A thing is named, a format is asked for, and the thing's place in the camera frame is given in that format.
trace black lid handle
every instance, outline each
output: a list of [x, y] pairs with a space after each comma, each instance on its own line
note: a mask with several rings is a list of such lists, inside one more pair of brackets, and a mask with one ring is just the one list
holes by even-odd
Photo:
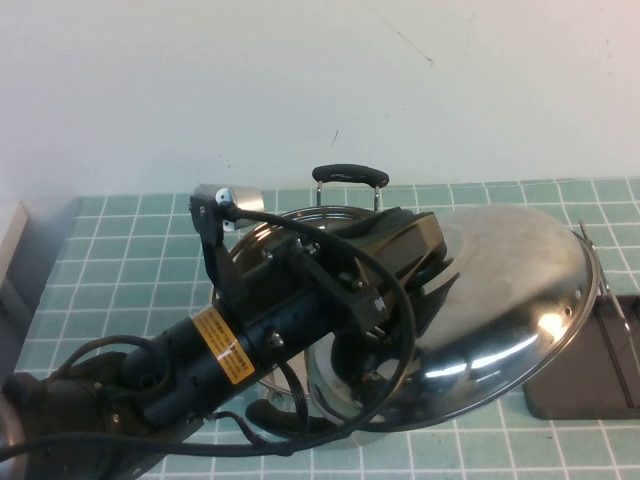
[[365, 183], [371, 188], [382, 188], [389, 183], [389, 175], [375, 168], [354, 165], [351, 163], [336, 163], [316, 167], [311, 172], [316, 182], [347, 182]]

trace reflective metal surface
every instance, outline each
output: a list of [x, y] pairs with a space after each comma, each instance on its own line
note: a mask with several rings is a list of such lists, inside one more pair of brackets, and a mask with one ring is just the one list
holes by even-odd
[[[0, 449], [24, 441], [20, 419], [9, 401], [0, 394]], [[0, 480], [22, 480], [27, 457], [21, 455], [0, 463]]]
[[[309, 398], [309, 382], [307, 382], [307, 365], [304, 352], [299, 353], [287, 363], [300, 379], [305, 396]], [[275, 392], [283, 393], [285, 395], [291, 394], [291, 389], [289, 388], [287, 379], [279, 368], [265, 376], [260, 380], [260, 383]]]
[[[542, 212], [486, 206], [438, 218], [452, 263], [423, 291], [453, 283], [376, 430], [437, 424], [519, 385], [573, 338], [597, 295], [593, 251]], [[314, 404], [339, 421], [360, 405], [331, 368], [332, 342], [309, 350], [309, 382]], [[393, 367], [388, 361], [378, 373]]]
[[[193, 194], [214, 198], [218, 203], [230, 202], [243, 210], [264, 212], [262, 192], [257, 188], [201, 184], [195, 188]], [[238, 220], [237, 222], [225, 221], [222, 228], [225, 232], [234, 232], [253, 225], [254, 223], [256, 222], [251, 220]]]
[[[372, 215], [371, 210], [356, 207], [310, 207], [300, 210], [293, 210], [282, 214], [284, 218], [292, 218], [318, 228], [339, 228], [346, 226], [354, 220]], [[250, 270], [264, 261], [263, 245], [267, 240], [271, 240], [278, 235], [282, 235], [284, 230], [280, 227], [261, 224], [251, 232], [247, 233], [231, 249], [231, 256], [240, 266], [242, 271]]]

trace black tray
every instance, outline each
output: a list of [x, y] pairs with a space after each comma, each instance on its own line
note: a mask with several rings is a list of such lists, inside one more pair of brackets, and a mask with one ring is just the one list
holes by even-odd
[[[618, 301], [640, 352], [640, 297]], [[598, 299], [576, 337], [523, 388], [527, 407], [538, 418], [640, 418], [640, 375], [611, 301]]]

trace black cable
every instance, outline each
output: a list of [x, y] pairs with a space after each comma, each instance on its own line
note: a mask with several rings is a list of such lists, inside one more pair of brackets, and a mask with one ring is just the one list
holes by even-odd
[[158, 345], [151, 340], [147, 340], [142, 337], [134, 337], [133, 335], [113, 335], [110, 337], [98, 338], [90, 342], [85, 343], [78, 348], [73, 354], [53, 372], [49, 378], [45, 380], [46, 383], [51, 383], [59, 378], [65, 378], [69, 376], [69, 370], [73, 365], [84, 357], [86, 354], [97, 350], [98, 348], [106, 347], [108, 345], [132, 345], [134, 347], [140, 347], [146, 350], [150, 350], [158, 357], [164, 359], [165, 369], [162, 379], [157, 382], [153, 387], [147, 388], [141, 391], [134, 391], [124, 387], [106, 386], [105, 390], [109, 390], [109, 402], [116, 402], [125, 398], [143, 397], [155, 392], [160, 391], [169, 382], [171, 378], [171, 361], [166, 352], [164, 352]]
[[236, 424], [240, 428], [240, 431], [244, 435], [244, 438], [249, 440], [249, 443], [253, 445], [270, 445], [271, 444], [271, 442], [267, 441], [266, 439], [264, 439], [263, 437], [255, 433], [253, 430], [251, 430], [251, 427], [247, 425], [247, 422], [245, 422], [244, 418], [242, 418], [240, 415], [233, 412], [228, 412], [228, 411], [217, 412], [212, 414], [209, 417], [209, 420], [216, 421], [216, 420], [219, 420], [220, 418], [230, 418], [234, 422], [236, 422]]
[[271, 445], [209, 445], [195, 443], [168, 443], [158, 442], [142, 438], [128, 437], [125, 435], [96, 434], [96, 433], [62, 433], [47, 435], [35, 440], [23, 442], [18, 445], [0, 450], [0, 462], [17, 455], [33, 450], [49, 448], [59, 444], [100, 444], [106, 447], [135, 449], [149, 453], [162, 455], [191, 455], [199, 457], [247, 457], [260, 455], [291, 455], [300, 450], [318, 447], [325, 443], [341, 440], [348, 437], [354, 430], [364, 427], [384, 407], [385, 403], [402, 384], [407, 368], [413, 360], [415, 349], [415, 320], [411, 301], [404, 288], [393, 273], [388, 271], [374, 257], [360, 250], [351, 243], [325, 232], [324, 230], [305, 225], [302, 222], [290, 220], [261, 212], [243, 211], [235, 206], [225, 207], [225, 217], [231, 221], [238, 219], [266, 222], [277, 225], [297, 233], [307, 235], [319, 243], [323, 248], [338, 251], [344, 255], [357, 258], [369, 267], [394, 293], [396, 305], [400, 312], [400, 341], [401, 350], [398, 357], [398, 365], [380, 390], [373, 397], [367, 408], [350, 418], [335, 429], [318, 434], [296, 437], [292, 440], [273, 443]]
[[304, 394], [304, 388], [302, 388], [300, 379], [288, 363], [279, 362], [278, 367], [289, 384], [289, 391], [291, 391], [291, 396], [296, 406], [296, 415], [298, 416], [298, 422], [300, 423], [302, 432], [309, 433], [309, 406], [307, 405], [307, 397]]

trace stainless steel pot lid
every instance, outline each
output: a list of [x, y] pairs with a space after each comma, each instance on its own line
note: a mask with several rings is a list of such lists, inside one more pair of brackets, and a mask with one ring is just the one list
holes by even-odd
[[[361, 220], [373, 211], [357, 207], [320, 206], [302, 208], [282, 214], [284, 218], [298, 220], [317, 228], [339, 228], [351, 222]], [[248, 271], [265, 260], [264, 245], [274, 237], [282, 235], [284, 230], [275, 225], [263, 223], [247, 233], [231, 249], [231, 256], [240, 270]]]
[[[452, 262], [423, 292], [446, 284], [448, 293], [374, 430], [437, 424], [521, 384], [574, 337], [597, 295], [592, 250], [547, 214], [486, 206], [438, 219]], [[340, 421], [360, 404], [331, 367], [332, 344], [329, 335], [309, 350], [309, 385], [322, 413]], [[378, 373], [388, 376], [394, 362]]]

